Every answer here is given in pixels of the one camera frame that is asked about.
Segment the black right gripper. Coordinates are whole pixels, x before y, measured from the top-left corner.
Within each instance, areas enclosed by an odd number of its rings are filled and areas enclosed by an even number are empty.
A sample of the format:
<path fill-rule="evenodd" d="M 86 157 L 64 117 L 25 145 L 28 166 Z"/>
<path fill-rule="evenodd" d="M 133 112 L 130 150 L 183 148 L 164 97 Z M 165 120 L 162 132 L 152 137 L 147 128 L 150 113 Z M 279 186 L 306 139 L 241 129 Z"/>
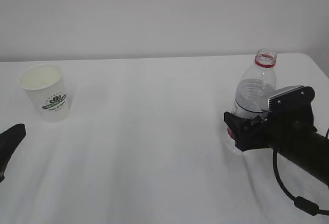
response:
<path fill-rule="evenodd" d="M 314 97 L 314 89 L 304 86 L 292 109 L 278 113 L 266 111 L 264 119 L 246 119 L 224 112 L 224 122 L 235 147 L 241 152 L 270 148 L 280 155 L 317 155 L 318 133 L 311 106 Z"/>

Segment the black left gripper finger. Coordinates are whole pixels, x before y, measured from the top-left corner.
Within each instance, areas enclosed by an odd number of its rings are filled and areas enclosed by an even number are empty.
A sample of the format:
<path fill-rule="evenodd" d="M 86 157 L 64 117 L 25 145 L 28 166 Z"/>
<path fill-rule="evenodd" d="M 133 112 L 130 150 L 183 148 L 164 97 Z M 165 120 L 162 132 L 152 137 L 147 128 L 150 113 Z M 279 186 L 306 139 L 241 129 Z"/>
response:
<path fill-rule="evenodd" d="M 16 124 L 1 133 L 1 182 L 5 179 L 5 170 L 11 156 L 25 137 L 26 128 L 23 123 Z"/>

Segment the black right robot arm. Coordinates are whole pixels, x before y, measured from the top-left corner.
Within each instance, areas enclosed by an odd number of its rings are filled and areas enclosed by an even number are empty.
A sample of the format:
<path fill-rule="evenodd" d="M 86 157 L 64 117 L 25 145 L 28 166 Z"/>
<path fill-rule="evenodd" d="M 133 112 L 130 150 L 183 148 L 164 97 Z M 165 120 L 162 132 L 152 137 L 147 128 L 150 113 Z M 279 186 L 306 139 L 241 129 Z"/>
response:
<path fill-rule="evenodd" d="M 266 118 L 224 113 L 240 151 L 271 148 L 324 184 L 328 184 L 328 138 L 317 133 L 310 86 L 287 86 L 261 97 Z"/>

